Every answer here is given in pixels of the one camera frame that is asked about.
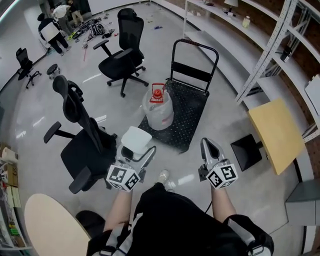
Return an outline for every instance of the white shoe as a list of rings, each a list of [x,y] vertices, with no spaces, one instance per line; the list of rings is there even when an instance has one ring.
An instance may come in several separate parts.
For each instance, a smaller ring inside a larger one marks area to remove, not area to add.
[[[160,172],[158,180],[156,181],[157,183],[162,183],[163,185],[167,182],[167,180],[169,179],[170,173],[168,170],[163,170],[162,172]]]

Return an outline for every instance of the chair backrest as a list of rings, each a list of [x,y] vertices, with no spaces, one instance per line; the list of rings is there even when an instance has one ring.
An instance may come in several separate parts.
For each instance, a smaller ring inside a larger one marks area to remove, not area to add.
[[[16,59],[18,60],[20,66],[22,69],[32,67],[33,62],[29,60],[27,49],[21,49],[19,48],[15,53]]]
[[[140,39],[144,30],[144,20],[137,17],[131,8],[124,8],[118,12],[119,23],[119,45],[124,51],[132,48],[130,57],[133,62],[141,61],[144,55],[139,49]]]
[[[72,123],[78,123],[92,139],[99,153],[103,151],[103,145],[98,133],[96,120],[90,118],[82,102],[83,92],[72,81],[67,80],[63,75],[55,77],[52,85],[55,92],[63,98],[63,113],[66,119]]]

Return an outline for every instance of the beige pants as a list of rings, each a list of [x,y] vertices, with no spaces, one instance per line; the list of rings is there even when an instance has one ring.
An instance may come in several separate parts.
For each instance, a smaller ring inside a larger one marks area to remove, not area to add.
[[[77,17],[79,18],[79,20],[81,22],[84,22],[84,18],[82,18],[80,11],[76,10],[73,13],[71,13],[71,15],[72,15],[72,19],[73,19],[75,25],[78,25]]]

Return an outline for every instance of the black platform cart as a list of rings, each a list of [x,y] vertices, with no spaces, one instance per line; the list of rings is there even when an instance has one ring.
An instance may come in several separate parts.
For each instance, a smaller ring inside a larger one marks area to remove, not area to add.
[[[216,59],[211,73],[190,67],[175,61],[176,46],[179,42],[206,48],[215,53]],[[171,75],[168,78],[165,88],[172,99],[174,119],[172,125],[163,130],[152,129],[144,117],[139,128],[151,134],[154,139],[164,144],[170,145],[181,150],[181,153],[189,149],[192,138],[194,137],[202,112],[209,97],[208,88],[215,73],[219,60],[218,52],[206,45],[187,40],[179,39],[174,42],[171,61]],[[173,78],[173,73],[178,72],[186,76],[207,82],[205,89]]]

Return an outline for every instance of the black and white marker cube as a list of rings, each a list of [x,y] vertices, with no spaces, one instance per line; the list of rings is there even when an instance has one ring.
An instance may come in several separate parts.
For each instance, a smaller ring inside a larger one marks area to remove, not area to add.
[[[206,176],[214,189],[221,189],[230,186],[238,179],[235,165],[228,164],[214,167]]]
[[[134,169],[111,165],[106,181],[118,190],[130,192],[140,181],[140,177]]]

